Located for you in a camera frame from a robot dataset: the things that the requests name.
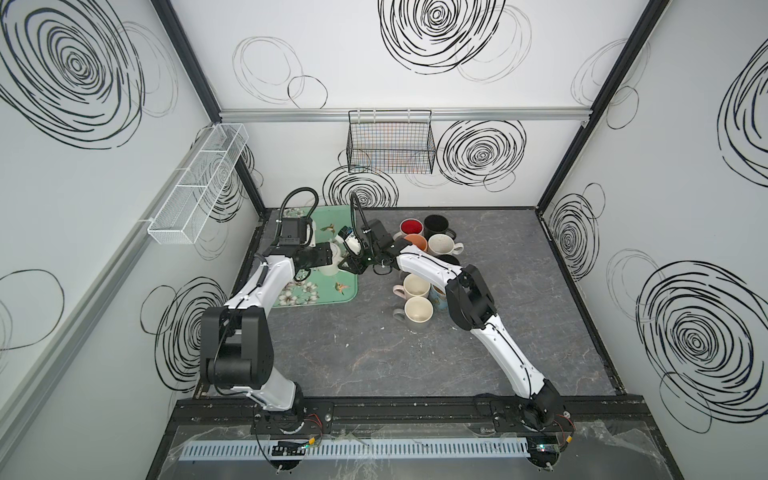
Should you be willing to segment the white mug red inside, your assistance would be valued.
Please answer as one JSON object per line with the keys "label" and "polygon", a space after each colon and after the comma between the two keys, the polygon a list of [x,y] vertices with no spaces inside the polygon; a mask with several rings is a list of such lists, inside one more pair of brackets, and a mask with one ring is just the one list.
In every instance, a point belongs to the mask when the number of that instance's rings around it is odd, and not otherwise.
{"label": "white mug red inside", "polygon": [[421,235],[424,231],[423,223],[415,218],[408,218],[399,224],[399,236]]}

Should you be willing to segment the beige and salmon mug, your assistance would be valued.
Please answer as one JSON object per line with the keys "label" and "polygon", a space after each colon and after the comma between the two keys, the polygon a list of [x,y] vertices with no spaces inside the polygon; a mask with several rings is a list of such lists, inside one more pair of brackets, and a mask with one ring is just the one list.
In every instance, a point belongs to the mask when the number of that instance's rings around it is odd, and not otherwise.
{"label": "beige and salmon mug", "polygon": [[426,252],[428,250],[428,241],[420,234],[408,234],[404,239],[418,247],[421,251]]}

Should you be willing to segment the pink mug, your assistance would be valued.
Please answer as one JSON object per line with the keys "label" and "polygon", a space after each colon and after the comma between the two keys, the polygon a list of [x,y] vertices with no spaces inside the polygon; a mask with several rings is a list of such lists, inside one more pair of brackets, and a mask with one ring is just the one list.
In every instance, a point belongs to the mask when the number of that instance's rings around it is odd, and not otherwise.
{"label": "pink mug", "polygon": [[414,297],[427,298],[430,290],[431,283],[413,273],[406,275],[401,284],[392,287],[392,293],[404,300]]}

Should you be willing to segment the beige mug white handle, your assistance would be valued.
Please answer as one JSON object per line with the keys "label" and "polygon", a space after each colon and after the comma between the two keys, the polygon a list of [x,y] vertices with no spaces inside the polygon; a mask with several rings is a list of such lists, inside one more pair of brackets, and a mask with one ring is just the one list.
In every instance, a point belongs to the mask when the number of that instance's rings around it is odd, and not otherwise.
{"label": "beige mug white handle", "polygon": [[461,242],[456,242],[447,234],[434,234],[428,239],[428,253],[433,256],[459,255],[465,249]]}

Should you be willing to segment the small grey mug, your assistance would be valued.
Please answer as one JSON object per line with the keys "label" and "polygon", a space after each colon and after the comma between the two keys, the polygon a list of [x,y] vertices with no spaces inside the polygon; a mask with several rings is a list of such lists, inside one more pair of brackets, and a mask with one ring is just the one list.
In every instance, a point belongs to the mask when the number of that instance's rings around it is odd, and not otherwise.
{"label": "small grey mug", "polygon": [[392,316],[409,327],[425,327],[434,314],[430,300],[423,297],[412,297],[400,309],[395,309]]}

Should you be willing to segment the blue butterfly mug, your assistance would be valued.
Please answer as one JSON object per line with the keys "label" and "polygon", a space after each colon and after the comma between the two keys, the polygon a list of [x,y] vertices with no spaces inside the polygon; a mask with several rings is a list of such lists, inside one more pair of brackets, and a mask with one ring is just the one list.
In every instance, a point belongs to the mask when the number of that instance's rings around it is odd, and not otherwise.
{"label": "blue butterfly mug", "polygon": [[435,311],[446,311],[448,309],[447,294],[444,290],[432,285],[428,294],[428,299],[432,303]]}

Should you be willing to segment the black speckled mug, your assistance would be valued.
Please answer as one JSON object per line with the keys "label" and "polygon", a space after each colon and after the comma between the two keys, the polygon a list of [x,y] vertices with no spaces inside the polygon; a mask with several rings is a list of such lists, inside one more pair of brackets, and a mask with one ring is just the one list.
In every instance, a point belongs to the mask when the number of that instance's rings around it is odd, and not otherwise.
{"label": "black speckled mug", "polygon": [[451,265],[456,265],[456,266],[460,266],[461,265],[460,260],[457,257],[453,256],[453,255],[449,255],[449,254],[439,255],[438,259],[443,261],[443,262],[449,263]]}

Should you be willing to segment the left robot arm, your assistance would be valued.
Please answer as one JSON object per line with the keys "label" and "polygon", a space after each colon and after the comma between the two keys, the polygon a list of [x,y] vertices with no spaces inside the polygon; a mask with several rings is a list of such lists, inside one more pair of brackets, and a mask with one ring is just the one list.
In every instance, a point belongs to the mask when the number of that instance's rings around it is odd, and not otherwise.
{"label": "left robot arm", "polygon": [[230,300],[201,317],[200,379],[226,396],[242,394],[268,412],[305,414],[301,387],[274,365],[268,314],[300,270],[332,263],[328,242],[314,241],[310,215],[277,220],[276,238]]}

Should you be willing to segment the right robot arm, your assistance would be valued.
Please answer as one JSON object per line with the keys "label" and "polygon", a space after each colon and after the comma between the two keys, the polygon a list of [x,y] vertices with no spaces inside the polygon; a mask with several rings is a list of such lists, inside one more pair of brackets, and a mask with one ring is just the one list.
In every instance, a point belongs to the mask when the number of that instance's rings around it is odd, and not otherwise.
{"label": "right robot arm", "polygon": [[511,383],[520,402],[519,417],[527,428],[542,431],[565,411],[560,393],[507,331],[476,266],[452,265],[404,238],[395,239],[376,219],[360,229],[342,227],[337,239],[346,250],[340,265],[345,271],[360,275],[370,267],[390,267],[415,274],[443,290],[454,324],[485,346]]}

